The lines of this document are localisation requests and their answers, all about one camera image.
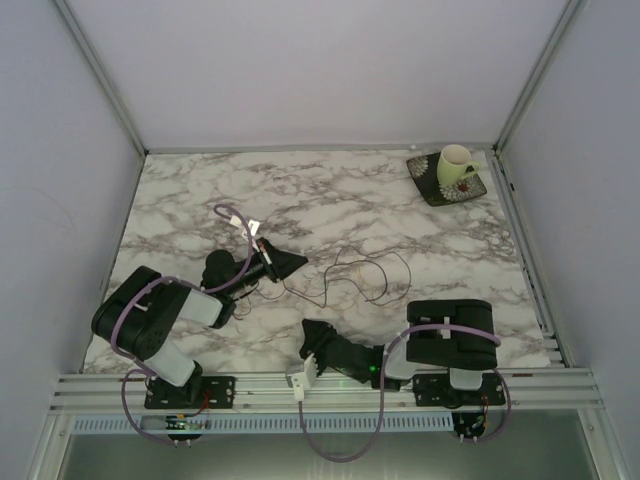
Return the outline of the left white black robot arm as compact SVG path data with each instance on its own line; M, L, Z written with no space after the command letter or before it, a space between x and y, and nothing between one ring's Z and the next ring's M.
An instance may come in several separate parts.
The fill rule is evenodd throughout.
M169 340L175 322L220 329L235 313L237 300L261 279L278 283L307 263L307 257L260 238L243 261L226 250L210 253L198 287L141 266L98 308L91 329L150 374L156 387L192 404L203 396L202 367Z

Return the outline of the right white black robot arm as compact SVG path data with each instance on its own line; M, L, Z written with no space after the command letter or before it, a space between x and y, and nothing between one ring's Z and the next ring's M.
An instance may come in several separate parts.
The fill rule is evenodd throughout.
M493 307L476 299L422 300L407 305L407 325L384 345L365 346L322 320L302 321L302 359L312 357L318 374L333 369L377 389L397 390L425 366L444 367L458 390L477 390L481 373L497 367L501 341Z

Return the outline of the left green circuit board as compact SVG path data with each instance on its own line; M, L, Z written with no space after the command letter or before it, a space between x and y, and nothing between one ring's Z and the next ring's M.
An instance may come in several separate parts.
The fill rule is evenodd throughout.
M201 432L211 428L206 416L171 415L165 417L165 429L177 432Z

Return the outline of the right black circuit board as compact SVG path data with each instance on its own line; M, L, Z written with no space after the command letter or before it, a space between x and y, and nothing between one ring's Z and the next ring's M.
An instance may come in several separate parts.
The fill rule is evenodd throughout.
M488 431L488 412L477 410L452 414L453 431L457 441L464 443L486 443L493 439Z

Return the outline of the light green mug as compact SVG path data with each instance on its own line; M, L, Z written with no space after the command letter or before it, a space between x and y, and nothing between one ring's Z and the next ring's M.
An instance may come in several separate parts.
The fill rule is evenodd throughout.
M462 145L445 146L437 164L437 180L441 186L452 186L478 173L480 164L472 160L471 152Z

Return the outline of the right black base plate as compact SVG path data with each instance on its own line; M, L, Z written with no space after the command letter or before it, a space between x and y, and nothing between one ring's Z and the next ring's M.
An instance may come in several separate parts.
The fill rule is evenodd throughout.
M505 389L495 373L483 373L478 389L461 390L450 384L448 374L419 374L412 381L416 405L458 409L463 406L503 406Z

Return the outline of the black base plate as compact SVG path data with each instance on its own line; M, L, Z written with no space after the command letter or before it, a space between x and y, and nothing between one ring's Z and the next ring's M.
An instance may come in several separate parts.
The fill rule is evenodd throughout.
M450 384L448 374L419 374L412 381L416 405L458 409L463 406L503 406L505 389L495 373L483 373L478 389L461 390Z
M151 380L147 387L144 407L149 410L166 409L230 409L235 397L236 378L233 376L201 376L183 387L161 380Z

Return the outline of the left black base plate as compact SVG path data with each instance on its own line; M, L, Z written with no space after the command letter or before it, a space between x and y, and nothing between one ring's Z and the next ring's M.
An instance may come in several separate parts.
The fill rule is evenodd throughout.
M161 380L151 380L147 387L144 407L149 410L166 409L230 409L235 397L236 378L233 376L201 376L183 387Z

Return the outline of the left aluminium frame post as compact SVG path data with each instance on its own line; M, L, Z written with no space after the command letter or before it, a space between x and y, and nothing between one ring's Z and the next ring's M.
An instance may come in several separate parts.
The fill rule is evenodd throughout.
M99 89L109 104L112 113L134 151L139 157L145 159L148 155L148 149L144 145L139 129L137 128L135 121L119 93L105 63L100 58L97 49L89 38L89 35L81 25L74 9L70 3L65 0L52 0L51 4L70 34L74 44L78 48L84 62L97 82Z

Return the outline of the aluminium frame post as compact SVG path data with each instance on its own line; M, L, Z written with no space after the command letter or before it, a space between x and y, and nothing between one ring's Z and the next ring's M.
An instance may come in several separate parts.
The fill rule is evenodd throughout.
M586 0L570 0L565 2L551 33L534 62L529 76L527 77L513 108L507 116L507 119L493 144L493 150L497 157L501 155L513 136L516 134L522 119L541 87L541 84L553 64L555 57L568 37L573 24L577 21L581 12L587 5L588 1Z
M89 38L89 35L81 25L74 9L70 3L65 0L52 0L51 4L70 34L74 44L78 48L84 62L97 82L99 89L109 104L112 113L134 151L139 157L145 159L148 155L148 149L144 145L139 129L137 128L135 121L119 93L105 63L100 58L97 49Z

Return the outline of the aluminium front rail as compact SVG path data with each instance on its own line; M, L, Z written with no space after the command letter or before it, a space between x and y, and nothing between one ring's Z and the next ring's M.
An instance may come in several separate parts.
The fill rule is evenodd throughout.
M504 369L515 410L602 409L604 401L586 368ZM227 411L237 414L295 413L298 404L283 373L235 373L235 395ZM60 377L49 407L53 414L116 414L122 411L121 374ZM305 393L307 413L374 412L379 392L339 373L323 374Z

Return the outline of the right aluminium frame post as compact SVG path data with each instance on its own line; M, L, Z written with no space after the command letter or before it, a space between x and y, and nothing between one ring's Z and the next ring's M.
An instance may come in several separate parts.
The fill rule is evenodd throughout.
M501 155L513 136L516 134L522 119L541 87L541 84L553 64L555 57L568 37L573 24L577 21L581 12L587 5L588 1L586 0L570 0L565 2L551 33L534 62L529 76L527 77L513 108L507 116L507 119L493 144L493 150L497 157Z

